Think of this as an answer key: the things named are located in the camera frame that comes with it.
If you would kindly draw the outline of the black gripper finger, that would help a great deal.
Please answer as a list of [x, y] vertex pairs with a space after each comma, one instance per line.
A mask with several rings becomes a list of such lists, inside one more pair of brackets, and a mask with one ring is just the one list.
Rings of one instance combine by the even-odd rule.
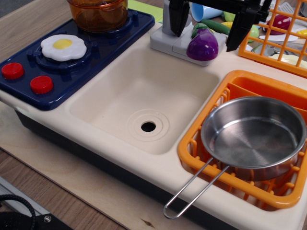
[[257, 16], [258, 12], [254, 10], [245, 10], [236, 14], [226, 42], [227, 52], [235, 51], [240, 46], [256, 23]]
[[180, 37], [189, 16], [189, 2], [187, 0], [170, 0], [169, 1], [170, 29], [172, 33]]

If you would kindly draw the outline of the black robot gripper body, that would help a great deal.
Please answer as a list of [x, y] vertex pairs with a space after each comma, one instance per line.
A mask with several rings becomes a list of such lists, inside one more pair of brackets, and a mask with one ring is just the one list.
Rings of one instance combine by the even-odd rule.
[[190, 5], [192, 3], [208, 6], [235, 15], [241, 11], [254, 10], [258, 12], [255, 24], [266, 21], [271, 5], [270, 0], [191, 0]]

